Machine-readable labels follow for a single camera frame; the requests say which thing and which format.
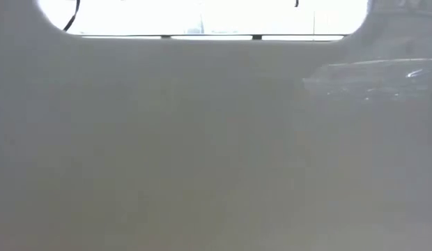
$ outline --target black cable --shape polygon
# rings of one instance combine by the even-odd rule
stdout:
[[[63,31],[68,31],[69,28],[70,28],[70,27],[72,26],[72,24],[74,23],[75,18],[77,18],[77,13],[78,13],[78,10],[79,10],[79,4],[80,4],[80,1],[81,1],[81,0],[77,0],[77,6],[75,7],[75,13],[74,13],[74,15],[70,18],[68,24],[64,27]]]

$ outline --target wall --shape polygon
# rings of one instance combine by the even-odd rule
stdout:
[[[394,18],[418,17],[337,43],[98,40],[0,0],[0,250],[432,250],[432,73],[304,81]]]

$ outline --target white wall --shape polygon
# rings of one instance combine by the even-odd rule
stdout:
[[[94,40],[0,0],[0,251],[432,250],[432,82],[302,81],[383,17],[337,43]]]

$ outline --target window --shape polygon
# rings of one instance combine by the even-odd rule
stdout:
[[[182,39],[338,40],[356,31],[368,0],[81,0],[68,33]],[[63,29],[77,0],[39,0]]]

